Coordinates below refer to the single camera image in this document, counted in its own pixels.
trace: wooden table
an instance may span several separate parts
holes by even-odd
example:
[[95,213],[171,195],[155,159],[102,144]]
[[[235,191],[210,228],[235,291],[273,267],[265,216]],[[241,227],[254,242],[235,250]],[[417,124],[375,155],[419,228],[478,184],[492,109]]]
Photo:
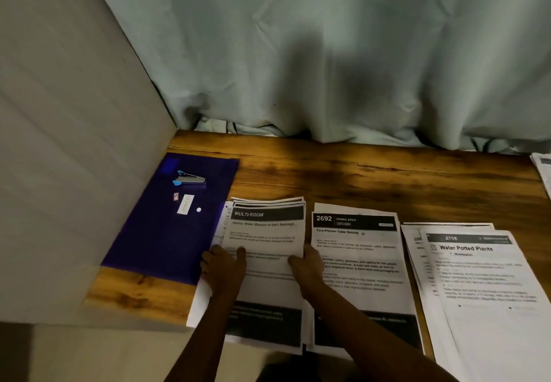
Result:
[[[397,212],[401,222],[493,222],[513,233],[551,295],[551,203],[528,156],[192,131],[179,131],[168,151],[239,158],[230,197],[304,196],[309,212],[314,202],[326,202]],[[408,267],[431,357],[409,261]],[[86,302],[185,325],[194,292],[186,284],[102,267]]]

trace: white sticker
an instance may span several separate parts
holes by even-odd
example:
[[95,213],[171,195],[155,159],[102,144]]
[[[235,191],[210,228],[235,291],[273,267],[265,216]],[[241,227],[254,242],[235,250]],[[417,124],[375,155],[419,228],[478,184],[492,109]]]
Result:
[[191,202],[195,195],[184,195],[182,197],[182,202],[180,202],[180,208],[178,208],[178,214],[187,215],[189,209],[191,208]]

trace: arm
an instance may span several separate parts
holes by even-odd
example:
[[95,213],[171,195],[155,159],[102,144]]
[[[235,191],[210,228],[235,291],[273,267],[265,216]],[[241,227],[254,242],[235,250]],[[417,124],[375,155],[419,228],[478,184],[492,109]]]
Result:
[[323,282],[323,261],[312,246],[305,244],[304,258],[291,256],[289,264],[303,297],[366,376],[381,381],[457,382],[443,368],[329,288]]
[[218,245],[203,253],[201,278],[212,289],[212,297],[199,325],[165,382],[213,382],[224,345],[226,323],[245,277],[245,249],[237,260]]

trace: curtain fold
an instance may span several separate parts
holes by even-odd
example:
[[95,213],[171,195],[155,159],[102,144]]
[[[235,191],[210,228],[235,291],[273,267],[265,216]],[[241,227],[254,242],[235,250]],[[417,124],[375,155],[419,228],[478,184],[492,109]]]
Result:
[[551,149],[551,0],[106,2],[180,128]]

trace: purple mat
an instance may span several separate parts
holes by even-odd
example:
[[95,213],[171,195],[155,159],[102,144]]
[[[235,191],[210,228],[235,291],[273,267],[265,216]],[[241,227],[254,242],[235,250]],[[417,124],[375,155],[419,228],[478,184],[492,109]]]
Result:
[[[101,265],[196,285],[201,253],[210,247],[238,165],[237,159],[167,153]],[[178,170],[207,183],[174,186]],[[177,213],[184,194],[194,195],[187,215]]]

